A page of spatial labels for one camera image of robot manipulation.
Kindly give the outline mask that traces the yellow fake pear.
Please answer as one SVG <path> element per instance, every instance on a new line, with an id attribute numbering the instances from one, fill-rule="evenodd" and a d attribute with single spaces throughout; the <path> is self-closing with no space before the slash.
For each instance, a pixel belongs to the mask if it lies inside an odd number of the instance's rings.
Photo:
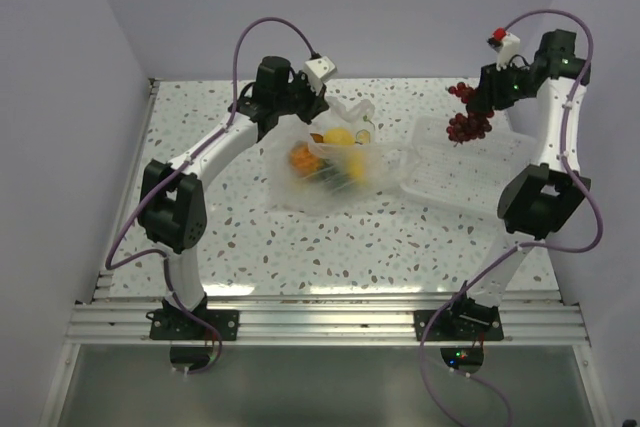
<path id="1" fill-rule="evenodd" d="M 336 127 L 324 133 L 323 142 L 330 145 L 349 146 L 355 144 L 355 138 L 348 129 Z"/>

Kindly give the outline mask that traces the red fake grapes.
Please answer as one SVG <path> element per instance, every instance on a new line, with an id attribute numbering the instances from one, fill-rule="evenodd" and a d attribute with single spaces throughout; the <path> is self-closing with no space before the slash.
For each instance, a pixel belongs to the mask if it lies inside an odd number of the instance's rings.
<path id="1" fill-rule="evenodd" d="M 447 92 L 467 107 L 475 96 L 475 88 L 464 82 L 458 82 L 449 86 Z M 464 144 L 467 142 L 484 139 L 493 130 L 490 119 L 494 112 L 477 113 L 466 110 L 465 113 L 457 113 L 449 119 L 446 133 L 448 139 L 454 144 Z"/>

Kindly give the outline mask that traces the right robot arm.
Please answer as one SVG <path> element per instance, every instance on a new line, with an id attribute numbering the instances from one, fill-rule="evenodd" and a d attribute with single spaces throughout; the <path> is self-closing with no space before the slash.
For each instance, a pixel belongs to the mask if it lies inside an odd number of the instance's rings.
<path id="1" fill-rule="evenodd" d="M 476 126 L 489 114 L 523 99 L 539 108 L 538 137 L 531 159 L 502 191 L 497 216 L 504 231 L 491 246 L 477 278 L 445 316 L 451 336 L 468 339 L 498 322 L 498 307 L 507 285 L 535 245 L 558 232 L 577 210 L 591 186 L 581 176 L 577 158 L 580 108 L 590 81 L 587 60 L 575 54 L 576 35 L 556 29 L 545 33 L 532 62 L 516 65 L 519 41 L 499 29 L 489 38 L 495 63 L 482 68 L 479 85 L 467 105 Z"/>

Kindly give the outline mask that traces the yellow fake mango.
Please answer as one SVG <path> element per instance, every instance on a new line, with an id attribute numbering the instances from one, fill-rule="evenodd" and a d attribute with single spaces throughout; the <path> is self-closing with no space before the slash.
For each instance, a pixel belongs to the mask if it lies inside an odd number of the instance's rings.
<path id="1" fill-rule="evenodd" d="M 361 150 L 348 151 L 345 160 L 346 173 L 351 180 L 365 183 L 367 180 L 367 156 Z"/>

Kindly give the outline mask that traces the clear printed plastic bag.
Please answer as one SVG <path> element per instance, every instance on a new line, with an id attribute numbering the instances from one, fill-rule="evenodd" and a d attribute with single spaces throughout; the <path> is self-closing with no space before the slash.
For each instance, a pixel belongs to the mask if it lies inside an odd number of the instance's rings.
<path id="1" fill-rule="evenodd" d="M 343 209 L 357 201 L 399 186 L 408 175 L 402 166 L 410 144 L 384 141 L 374 125 L 376 109 L 368 100 L 347 107 L 335 97 L 327 99 L 329 110 L 311 124 L 296 116 L 282 118 L 263 140 L 268 202 L 278 209 L 321 215 Z M 355 138 L 349 146 L 315 143 L 312 133 L 324 135 L 332 128 L 348 129 Z M 324 160 L 315 174 L 299 177 L 289 166 L 289 151 L 299 143 Z M 367 180 L 359 183 L 346 173 L 348 151 L 361 150 L 367 156 Z"/>

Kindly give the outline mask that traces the orange fake pineapple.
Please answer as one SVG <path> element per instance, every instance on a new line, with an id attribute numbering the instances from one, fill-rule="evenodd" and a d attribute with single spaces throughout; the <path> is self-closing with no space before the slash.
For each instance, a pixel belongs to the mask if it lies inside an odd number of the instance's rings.
<path id="1" fill-rule="evenodd" d="M 324 160 L 313 154 L 307 143 L 295 145 L 288 154 L 289 166 L 299 177 L 315 174 L 324 167 Z"/>

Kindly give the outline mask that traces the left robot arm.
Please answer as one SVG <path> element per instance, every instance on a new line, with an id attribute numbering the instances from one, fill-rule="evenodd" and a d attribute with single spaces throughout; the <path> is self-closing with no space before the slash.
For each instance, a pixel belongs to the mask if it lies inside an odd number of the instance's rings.
<path id="1" fill-rule="evenodd" d="M 197 244 L 207 227 L 205 192 L 241 153 L 259 143 L 282 117 L 309 124 L 328 109 L 326 83 L 337 73 L 327 56 L 316 54 L 298 72 L 289 60 L 263 58 L 256 78 L 245 86 L 224 121 L 184 153 L 162 163 L 152 160 L 143 172 L 137 221 L 165 257 L 166 302 L 178 309 L 172 326 L 185 339 L 201 337 L 208 326 L 199 309 L 206 293 Z"/>

